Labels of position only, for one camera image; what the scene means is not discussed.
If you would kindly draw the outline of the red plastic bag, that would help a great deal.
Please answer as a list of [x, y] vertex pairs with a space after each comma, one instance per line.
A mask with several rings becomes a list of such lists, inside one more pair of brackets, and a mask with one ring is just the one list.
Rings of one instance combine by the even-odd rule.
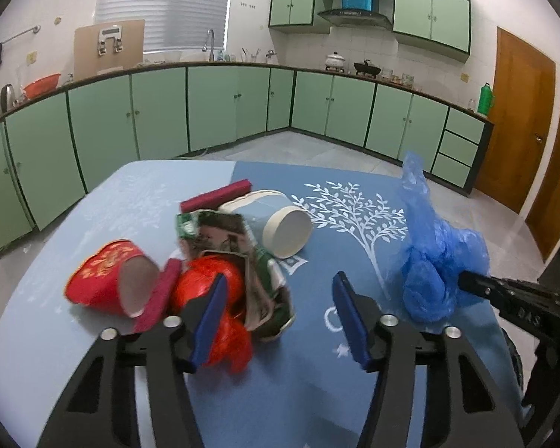
[[239, 267], [219, 255], [194, 259], [175, 286], [171, 304], [188, 323], [189, 362], [225, 363], [232, 373], [252, 359], [251, 334], [243, 323], [245, 291]]

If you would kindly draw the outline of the dark red sponge strip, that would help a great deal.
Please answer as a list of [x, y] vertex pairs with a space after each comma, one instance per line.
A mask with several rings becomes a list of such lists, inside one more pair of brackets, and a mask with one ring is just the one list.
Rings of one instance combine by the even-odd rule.
[[144, 333], [157, 325], [168, 310], [169, 298], [182, 274], [183, 261], [171, 258], [166, 262], [165, 268], [159, 273], [142, 314], [134, 324], [134, 333]]

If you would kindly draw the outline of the red paper cup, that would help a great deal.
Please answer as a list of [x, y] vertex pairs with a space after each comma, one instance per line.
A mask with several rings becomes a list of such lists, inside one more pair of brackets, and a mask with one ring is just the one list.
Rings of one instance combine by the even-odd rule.
[[137, 318], [160, 272], [134, 242], [113, 241], [78, 267], [64, 287], [64, 296], [85, 308]]

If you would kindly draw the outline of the blue plastic bag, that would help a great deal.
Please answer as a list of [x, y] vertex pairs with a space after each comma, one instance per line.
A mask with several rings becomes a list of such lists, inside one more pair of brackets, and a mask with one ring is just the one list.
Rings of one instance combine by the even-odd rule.
[[436, 324], [451, 318], [457, 308], [482, 302], [458, 286], [463, 271], [486, 276], [489, 251], [483, 235], [455, 228], [436, 213], [424, 175], [424, 160], [408, 152], [402, 163], [398, 194], [404, 207], [408, 245], [395, 266], [405, 310], [412, 320]]

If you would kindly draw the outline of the green printed carton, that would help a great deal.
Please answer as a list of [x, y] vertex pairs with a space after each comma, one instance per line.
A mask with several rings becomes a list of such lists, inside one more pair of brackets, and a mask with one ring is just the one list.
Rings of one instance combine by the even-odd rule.
[[243, 323], [255, 339], [274, 341], [292, 325], [295, 310], [279, 261], [259, 245], [241, 215], [211, 209], [181, 212], [176, 230], [187, 259], [219, 255], [239, 267]]

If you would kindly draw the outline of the blue white paper cup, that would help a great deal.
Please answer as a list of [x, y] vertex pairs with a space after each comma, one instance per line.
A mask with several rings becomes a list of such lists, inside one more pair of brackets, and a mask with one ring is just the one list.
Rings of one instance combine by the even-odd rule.
[[277, 190], [250, 192], [222, 204], [218, 210], [241, 215], [257, 242], [279, 259], [298, 253], [314, 228], [308, 213]]

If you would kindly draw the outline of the green lower kitchen cabinets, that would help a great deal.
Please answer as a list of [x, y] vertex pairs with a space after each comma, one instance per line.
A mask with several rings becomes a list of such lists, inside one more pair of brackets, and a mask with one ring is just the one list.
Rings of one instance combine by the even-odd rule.
[[400, 163], [468, 194], [493, 127], [443, 99], [375, 80], [264, 65], [173, 65], [51, 90], [0, 116], [0, 252], [43, 230], [115, 171], [293, 130]]

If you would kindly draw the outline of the blue patterned tablecloth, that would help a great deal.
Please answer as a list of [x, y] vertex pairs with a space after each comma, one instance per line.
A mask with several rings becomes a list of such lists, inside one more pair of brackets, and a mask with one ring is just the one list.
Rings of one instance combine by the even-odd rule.
[[1, 316], [1, 442], [522, 446], [505, 291], [439, 206], [414, 160], [123, 166]]

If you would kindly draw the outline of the green thermos bottle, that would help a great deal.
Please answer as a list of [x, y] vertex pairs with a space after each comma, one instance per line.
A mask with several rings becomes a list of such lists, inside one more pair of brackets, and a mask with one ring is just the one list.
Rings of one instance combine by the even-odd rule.
[[494, 105], [494, 93], [489, 83], [482, 86], [479, 93], [479, 102], [477, 103], [477, 113], [488, 116]]

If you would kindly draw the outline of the black wok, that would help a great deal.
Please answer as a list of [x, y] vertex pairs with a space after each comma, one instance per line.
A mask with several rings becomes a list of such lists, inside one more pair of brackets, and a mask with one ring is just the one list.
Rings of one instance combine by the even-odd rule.
[[376, 79], [381, 74], [381, 69], [374, 66], [369, 60], [354, 63], [355, 74], [358, 77]]

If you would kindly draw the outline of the chrome sink faucet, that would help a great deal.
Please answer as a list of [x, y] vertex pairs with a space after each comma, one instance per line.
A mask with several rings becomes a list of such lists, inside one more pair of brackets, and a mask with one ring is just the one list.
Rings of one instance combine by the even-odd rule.
[[215, 48], [215, 32], [213, 28], [209, 28], [207, 30], [206, 41], [202, 47], [202, 52], [207, 54], [208, 62], [213, 62], [215, 60], [214, 48]]

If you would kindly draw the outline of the steel electric kettle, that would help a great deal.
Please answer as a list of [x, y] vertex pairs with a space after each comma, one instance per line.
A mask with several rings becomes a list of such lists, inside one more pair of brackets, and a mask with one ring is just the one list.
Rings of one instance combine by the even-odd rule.
[[16, 94], [14, 86], [12, 84], [7, 84], [1, 87], [0, 93], [0, 108], [1, 113], [6, 113], [11, 110], [16, 102]]

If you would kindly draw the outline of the brown cardboard box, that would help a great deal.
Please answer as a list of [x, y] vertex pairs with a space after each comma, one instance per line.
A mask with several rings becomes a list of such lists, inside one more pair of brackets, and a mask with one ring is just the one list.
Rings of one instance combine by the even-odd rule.
[[130, 70], [141, 64], [144, 28], [144, 19], [77, 28], [74, 33], [74, 80]]

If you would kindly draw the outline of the range hood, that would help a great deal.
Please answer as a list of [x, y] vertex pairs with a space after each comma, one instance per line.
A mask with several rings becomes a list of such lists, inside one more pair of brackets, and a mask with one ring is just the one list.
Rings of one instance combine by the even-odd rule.
[[318, 16], [333, 27], [377, 27], [392, 30], [392, 23], [386, 15], [361, 9], [332, 9], [318, 13]]

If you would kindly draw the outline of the window with white blinds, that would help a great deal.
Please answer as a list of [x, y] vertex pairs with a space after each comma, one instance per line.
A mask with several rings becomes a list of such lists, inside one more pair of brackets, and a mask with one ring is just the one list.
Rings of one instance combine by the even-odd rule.
[[97, 0], [96, 23], [143, 20], [146, 52], [199, 50], [214, 33], [214, 48], [226, 43], [229, 0]]

